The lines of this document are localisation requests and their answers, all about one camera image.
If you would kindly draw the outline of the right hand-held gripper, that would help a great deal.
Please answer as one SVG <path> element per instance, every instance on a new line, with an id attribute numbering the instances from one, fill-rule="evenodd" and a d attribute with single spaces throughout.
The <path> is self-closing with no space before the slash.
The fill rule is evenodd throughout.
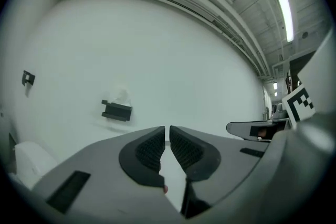
<path id="1" fill-rule="evenodd" d="M 272 121 L 229 122 L 226 131 L 243 140 L 266 141 L 271 140 L 278 130 L 278 124 L 284 122 L 285 129 L 296 129 L 297 124 L 312 117 L 316 110 L 304 87 L 301 84 L 293 92 L 286 95 L 281 102 L 275 105 Z M 265 137 L 258 137 L 258 131 L 266 129 Z"/>

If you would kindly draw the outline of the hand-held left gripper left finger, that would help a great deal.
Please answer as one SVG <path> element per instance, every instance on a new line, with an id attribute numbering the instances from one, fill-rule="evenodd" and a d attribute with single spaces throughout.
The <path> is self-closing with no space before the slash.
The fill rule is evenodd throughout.
<path id="1" fill-rule="evenodd" d="M 164 194 L 165 128 L 86 146 L 33 187 L 56 223 L 181 223 Z"/>

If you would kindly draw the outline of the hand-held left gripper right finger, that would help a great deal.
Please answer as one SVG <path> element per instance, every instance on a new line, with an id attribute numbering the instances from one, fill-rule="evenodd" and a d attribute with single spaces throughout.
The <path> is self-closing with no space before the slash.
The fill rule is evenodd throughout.
<path id="1" fill-rule="evenodd" d="M 229 196 L 251 173 L 268 143 L 170 126 L 171 150 L 186 175 L 181 206 L 193 218 Z"/>

